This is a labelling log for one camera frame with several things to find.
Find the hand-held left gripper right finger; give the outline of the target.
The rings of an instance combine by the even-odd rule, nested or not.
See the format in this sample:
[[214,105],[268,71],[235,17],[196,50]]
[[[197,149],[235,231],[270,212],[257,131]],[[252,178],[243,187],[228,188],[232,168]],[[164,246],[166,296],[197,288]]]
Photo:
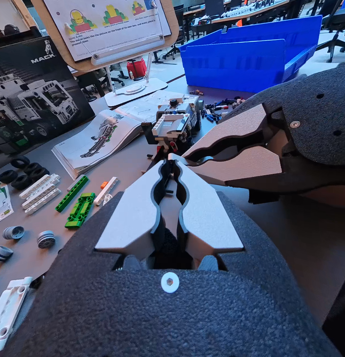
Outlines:
[[206,256],[243,252],[217,191],[179,160],[170,160],[175,196],[170,198],[170,231],[177,240],[178,269],[196,270]]

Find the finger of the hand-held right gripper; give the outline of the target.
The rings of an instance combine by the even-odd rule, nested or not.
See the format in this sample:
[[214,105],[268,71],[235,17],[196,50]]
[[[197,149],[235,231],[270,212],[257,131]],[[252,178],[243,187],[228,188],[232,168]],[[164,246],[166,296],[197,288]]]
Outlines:
[[207,157],[190,166],[200,178],[209,184],[227,186],[228,181],[282,173],[280,158],[262,146],[243,150],[233,158]]
[[241,150],[264,144],[273,135],[274,130],[268,125],[264,107],[259,104],[214,126],[183,154],[183,158],[196,163],[204,157],[215,157],[233,146]]

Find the open instruction booklet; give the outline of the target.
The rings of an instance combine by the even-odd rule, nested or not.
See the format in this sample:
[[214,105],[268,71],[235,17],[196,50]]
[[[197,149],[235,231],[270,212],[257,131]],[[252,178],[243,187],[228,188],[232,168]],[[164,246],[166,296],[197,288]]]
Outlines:
[[76,179],[139,136],[142,123],[154,124],[159,105],[172,99],[192,103],[198,96],[158,90],[115,110],[103,110],[81,132],[55,145],[52,152]]

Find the blue plastic bin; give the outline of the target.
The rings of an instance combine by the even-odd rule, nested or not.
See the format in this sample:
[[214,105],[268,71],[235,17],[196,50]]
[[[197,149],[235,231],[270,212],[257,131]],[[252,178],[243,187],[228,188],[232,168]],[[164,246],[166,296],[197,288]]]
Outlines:
[[291,79],[314,54],[322,16],[215,31],[180,47],[188,85],[257,93]]

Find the grey lego beam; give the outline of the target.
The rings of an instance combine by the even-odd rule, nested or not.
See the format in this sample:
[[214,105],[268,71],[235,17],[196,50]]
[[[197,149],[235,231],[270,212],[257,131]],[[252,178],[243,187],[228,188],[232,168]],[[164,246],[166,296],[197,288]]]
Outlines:
[[69,191],[73,188],[73,186],[75,186],[75,185],[82,179],[82,177],[84,177],[84,175],[79,175],[79,176],[72,182],[72,184],[70,184],[70,185],[68,186],[67,192],[69,192]]

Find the printed instruction sheet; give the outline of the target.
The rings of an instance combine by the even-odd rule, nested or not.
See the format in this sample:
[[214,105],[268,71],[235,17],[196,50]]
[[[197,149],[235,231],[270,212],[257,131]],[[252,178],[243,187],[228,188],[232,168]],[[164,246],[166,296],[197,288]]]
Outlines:
[[163,44],[171,35],[160,1],[74,1],[45,0],[75,62],[105,56],[120,58],[120,53],[136,53]]

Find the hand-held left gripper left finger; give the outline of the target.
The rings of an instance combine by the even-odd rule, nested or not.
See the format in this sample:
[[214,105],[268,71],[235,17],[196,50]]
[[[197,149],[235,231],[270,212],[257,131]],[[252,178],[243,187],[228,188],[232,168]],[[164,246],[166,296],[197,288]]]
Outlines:
[[96,243],[98,252],[133,255],[147,269],[165,241],[160,203],[166,195],[167,160],[161,160],[123,193]]

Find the black lego set box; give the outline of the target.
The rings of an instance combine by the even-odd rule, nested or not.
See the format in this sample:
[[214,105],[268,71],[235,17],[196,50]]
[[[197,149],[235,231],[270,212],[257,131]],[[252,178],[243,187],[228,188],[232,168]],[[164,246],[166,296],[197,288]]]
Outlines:
[[0,47],[0,168],[94,115],[49,36]]

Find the green sticker sheet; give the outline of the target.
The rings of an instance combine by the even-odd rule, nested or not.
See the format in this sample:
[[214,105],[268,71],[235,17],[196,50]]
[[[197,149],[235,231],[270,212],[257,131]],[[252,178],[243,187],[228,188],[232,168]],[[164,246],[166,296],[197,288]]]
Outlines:
[[0,182],[0,221],[14,213],[9,188],[7,184]]

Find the grey lego wheel hub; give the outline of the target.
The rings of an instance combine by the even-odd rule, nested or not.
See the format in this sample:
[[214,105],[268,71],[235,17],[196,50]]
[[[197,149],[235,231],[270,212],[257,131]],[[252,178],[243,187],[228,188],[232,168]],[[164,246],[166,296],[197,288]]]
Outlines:
[[6,262],[13,253],[14,252],[10,248],[0,245],[0,262]]
[[17,240],[24,236],[25,230],[23,226],[10,226],[3,231],[3,238],[6,240]]
[[37,246],[39,249],[51,248],[55,243],[56,238],[51,230],[42,231],[37,237]]

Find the lego truck model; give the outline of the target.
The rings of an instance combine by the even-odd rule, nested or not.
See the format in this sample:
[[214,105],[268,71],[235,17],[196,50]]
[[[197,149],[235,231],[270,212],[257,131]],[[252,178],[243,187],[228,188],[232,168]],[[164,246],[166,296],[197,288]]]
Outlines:
[[194,145],[203,110],[204,100],[199,96],[171,98],[158,105],[155,122],[141,124],[148,144],[156,145],[156,153],[147,155],[151,159],[147,170],[169,154],[182,156]]

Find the green lego frame piece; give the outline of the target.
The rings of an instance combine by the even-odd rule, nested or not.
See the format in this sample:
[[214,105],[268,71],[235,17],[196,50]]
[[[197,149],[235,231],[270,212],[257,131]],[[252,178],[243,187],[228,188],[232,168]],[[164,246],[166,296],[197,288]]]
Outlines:
[[90,212],[95,196],[93,192],[81,194],[67,218],[65,228],[77,229],[82,226]]

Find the white lego panel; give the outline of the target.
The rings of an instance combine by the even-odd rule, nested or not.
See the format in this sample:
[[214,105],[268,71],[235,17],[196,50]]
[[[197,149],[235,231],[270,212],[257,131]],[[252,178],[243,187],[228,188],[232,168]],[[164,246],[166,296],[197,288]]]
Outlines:
[[0,351],[12,332],[12,327],[27,295],[33,278],[11,280],[0,297]]

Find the pile of small lego pins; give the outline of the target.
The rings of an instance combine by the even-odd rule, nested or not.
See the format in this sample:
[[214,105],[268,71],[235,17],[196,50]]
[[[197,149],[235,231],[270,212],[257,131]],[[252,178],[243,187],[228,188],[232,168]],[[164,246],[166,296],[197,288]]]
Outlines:
[[213,104],[204,104],[202,114],[211,123],[219,123],[219,121],[228,114],[228,110],[234,110],[242,103],[245,102],[244,98],[236,96],[234,99],[223,99],[215,101]]

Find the long green lego beam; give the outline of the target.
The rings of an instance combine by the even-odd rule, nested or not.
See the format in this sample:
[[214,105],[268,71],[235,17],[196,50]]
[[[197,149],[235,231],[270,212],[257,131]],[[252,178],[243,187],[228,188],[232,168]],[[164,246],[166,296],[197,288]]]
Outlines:
[[73,186],[73,188],[55,207],[55,210],[61,213],[69,205],[69,203],[75,198],[75,196],[79,193],[79,191],[86,185],[88,180],[89,180],[88,177],[84,175],[84,177],[82,177],[82,179],[75,186]]

